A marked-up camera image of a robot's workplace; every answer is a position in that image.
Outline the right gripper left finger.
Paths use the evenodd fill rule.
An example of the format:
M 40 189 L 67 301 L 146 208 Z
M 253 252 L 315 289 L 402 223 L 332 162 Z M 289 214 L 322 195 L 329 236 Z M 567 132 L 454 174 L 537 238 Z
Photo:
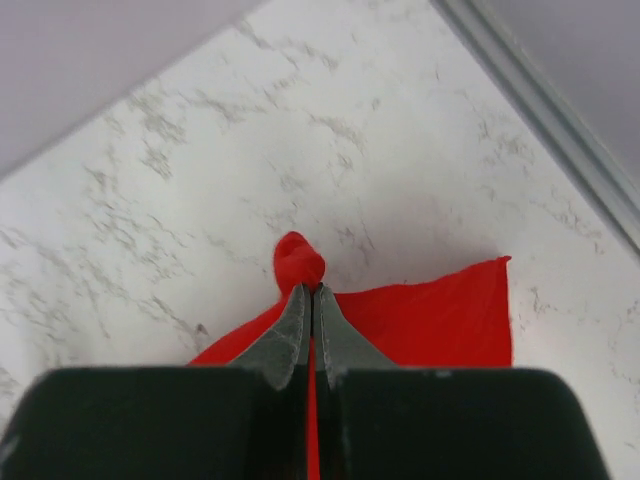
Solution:
M 230 366 L 262 375 L 273 390 L 285 390 L 297 367 L 309 356 L 310 290 L 297 285 L 285 308 L 257 340 L 230 362 Z

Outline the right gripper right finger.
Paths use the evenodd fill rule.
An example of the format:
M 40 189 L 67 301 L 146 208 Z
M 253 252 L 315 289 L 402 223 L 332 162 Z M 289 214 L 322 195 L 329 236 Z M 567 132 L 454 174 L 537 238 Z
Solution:
M 338 377 L 350 370 L 398 368 L 346 319 L 334 292 L 324 284 L 313 297 L 313 335 L 321 390 L 334 390 Z

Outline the red t shirt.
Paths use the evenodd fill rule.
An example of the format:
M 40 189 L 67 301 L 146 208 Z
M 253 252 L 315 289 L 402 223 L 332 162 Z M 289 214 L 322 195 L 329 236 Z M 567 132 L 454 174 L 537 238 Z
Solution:
M 471 265 L 437 280 L 339 293 L 347 321 L 391 361 L 408 367 L 506 368 L 513 364 L 507 257 Z M 271 327 L 298 284 L 317 290 L 326 263 L 291 231 L 273 255 L 280 300 L 211 344 L 195 365 L 231 362 Z

